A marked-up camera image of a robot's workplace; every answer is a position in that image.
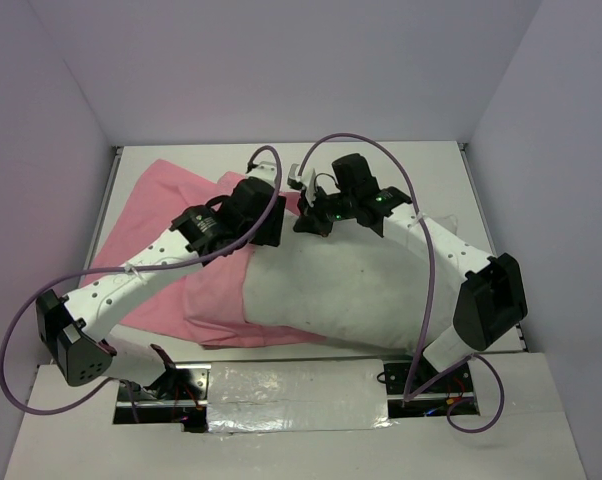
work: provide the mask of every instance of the plastic sheet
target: plastic sheet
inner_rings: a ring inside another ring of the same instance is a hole
[[[391,425],[380,360],[215,363],[213,433],[363,430]]]

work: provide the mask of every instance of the black end effector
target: black end effector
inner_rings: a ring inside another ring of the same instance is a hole
[[[205,205],[188,207],[172,221],[171,230],[178,230],[188,240],[188,250],[200,255],[223,248],[244,235],[259,219],[274,189],[254,177],[241,180],[231,195],[211,199]],[[279,246],[285,197],[279,196],[273,210],[259,227],[250,243]]]
[[[332,169],[339,192],[328,195],[316,187],[312,205],[302,194],[295,232],[327,236],[334,222],[354,218],[359,225],[383,236],[383,218],[390,216],[396,206],[412,203],[409,196],[394,187],[379,189],[367,160],[358,153],[335,160]]]
[[[83,319],[74,319],[65,308],[65,300],[53,290],[36,301],[39,336],[59,365],[66,382],[78,387],[105,372],[116,351],[105,342],[96,343],[81,331]]]
[[[528,314],[518,262],[504,253],[461,284],[454,329],[472,349],[483,351]]]

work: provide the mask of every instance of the wall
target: wall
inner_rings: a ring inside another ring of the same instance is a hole
[[[24,0],[0,0],[0,341],[20,302],[80,267],[111,152],[70,72]],[[32,312],[9,350],[25,399],[44,355]],[[0,393],[0,478],[21,414]]]
[[[470,137],[540,0],[30,0],[117,144]]]
[[[602,0],[545,0],[470,142],[499,249],[590,480],[602,479]]]

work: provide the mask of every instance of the white table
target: white table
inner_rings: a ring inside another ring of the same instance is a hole
[[[110,189],[106,193],[101,225],[94,241],[93,254],[105,243],[138,178],[157,159],[168,160],[212,181],[228,171],[245,172],[250,155],[260,144],[188,145],[158,147],[125,147],[116,166]],[[274,144],[283,163],[284,176],[293,163],[299,163],[309,143]],[[489,236],[464,159],[456,142],[385,142],[406,167],[413,180],[421,208],[433,217],[455,215],[458,235],[468,243],[491,251]],[[331,142],[322,145],[310,160],[318,172],[331,172],[337,158],[358,152],[365,156],[381,186],[407,190],[396,167],[377,149],[360,142]],[[388,353],[375,347],[323,344],[284,345],[263,348],[223,348],[206,350],[197,344],[162,335],[117,326],[117,337],[149,345],[161,345],[178,362],[213,362],[294,358],[366,357]],[[492,352],[521,351],[517,329],[512,329],[491,348]]]
[[[414,179],[422,208],[432,216],[455,214],[459,236],[485,250],[487,231],[472,185],[454,142],[386,143]],[[308,144],[276,145],[284,166],[299,161]],[[256,145],[126,147],[106,195],[95,245],[103,244],[141,173],[157,158],[209,178],[243,171]],[[329,144],[314,159],[318,169],[341,155],[360,152],[381,185],[398,185],[392,166],[361,144]],[[142,344],[160,343],[179,361],[361,357],[374,349],[291,345],[206,351],[195,344],[117,327],[119,336]],[[521,350],[516,331],[491,348],[502,376],[506,408],[495,428],[481,435],[452,430],[442,417],[401,419],[390,428],[351,432],[245,435],[182,433],[179,425],[113,425],[115,384],[70,413],[26,415],[6,474],[23,478],[240,478],[291,480],[348,478],[454,478],[455,480],[584,480],[550,371],[542,354]],[[481,417],[458,421],[485,424],[498,399],[494,379],[482,364],[470,364]],[[29,404],[54,408],[83,396],[94,384],[69,388],[55,366],[40,368]]]

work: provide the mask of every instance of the pink towel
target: pink towel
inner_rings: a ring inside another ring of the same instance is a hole
[[[231,193],[242,178],[229,172],[214,184],[157,160],[137,181],[93,266],[123,264],[152,243],[186,207]],[[298,195],[285,195],[286,208],[298,214]],[[253,250],[253,246],[247,246],[214,260],[166,287],[128,314],[121,324],[207,346],[262,347],[323,340],[294,328],[264,327],[245,320],[243,282]],[[83,283],[97,278],[87,277]]]

